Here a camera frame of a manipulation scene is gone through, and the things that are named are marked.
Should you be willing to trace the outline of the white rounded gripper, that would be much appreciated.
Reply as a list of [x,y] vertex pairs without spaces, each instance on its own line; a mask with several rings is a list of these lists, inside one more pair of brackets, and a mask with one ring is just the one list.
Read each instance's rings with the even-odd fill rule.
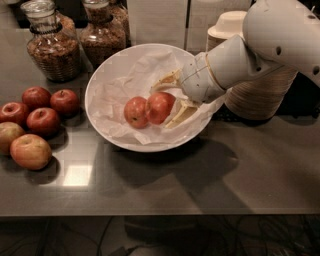
[[198,103],[209,104],[226,93],[226,90],[219,85],[214,77],[207,53],[196,55],[188,63],[185,63],[181,70],[170,71],[158,79],[151,86],[150,92],[180,89],[181,87],[183,93],[190,100],[176,100],[170,115],[165,120],[165,128],[177,127],[190,118],[198,110]]

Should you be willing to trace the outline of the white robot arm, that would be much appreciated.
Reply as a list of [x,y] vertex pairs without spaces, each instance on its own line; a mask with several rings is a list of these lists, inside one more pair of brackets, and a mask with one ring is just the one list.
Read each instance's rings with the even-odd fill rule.
[[179,88],[187,106],[225,105],[250,122],[270,119],[297,73],[320,82],[320,21],[298,0],[256,0],[242,33],[168,73],[153,92]]

